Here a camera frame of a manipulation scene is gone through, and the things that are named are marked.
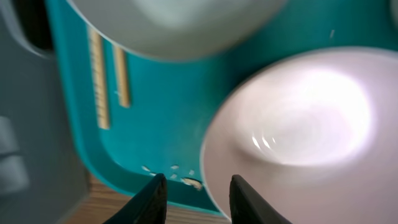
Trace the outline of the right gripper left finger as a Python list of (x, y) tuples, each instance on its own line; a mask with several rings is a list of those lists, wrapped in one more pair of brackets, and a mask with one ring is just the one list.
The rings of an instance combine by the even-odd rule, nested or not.
[(122, 209), (104, 224), (164, 224), (167, 214), (167, 179), (156, 174)]

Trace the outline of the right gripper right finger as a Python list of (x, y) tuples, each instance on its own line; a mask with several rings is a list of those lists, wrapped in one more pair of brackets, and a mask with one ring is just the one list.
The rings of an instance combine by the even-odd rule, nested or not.
[(292, 224), (240, 175), (231, 178), (229, 207), (232, 224)]

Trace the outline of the small pink bowl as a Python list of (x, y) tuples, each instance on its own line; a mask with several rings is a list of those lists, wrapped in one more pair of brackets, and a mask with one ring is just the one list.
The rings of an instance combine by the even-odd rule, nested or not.
[(292, 223), (396, 223), (397, 53), (338, 47), (266, 67), (216, 112), (200, 167), (226, 218), (240, 175)]

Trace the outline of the grey round bowl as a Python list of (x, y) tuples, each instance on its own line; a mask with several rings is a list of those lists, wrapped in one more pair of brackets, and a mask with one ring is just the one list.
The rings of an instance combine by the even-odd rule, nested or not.
[(145, 58), (187, 61), (247, 39), (286, 4), (281, 0), (68, 0), (95, 31)]

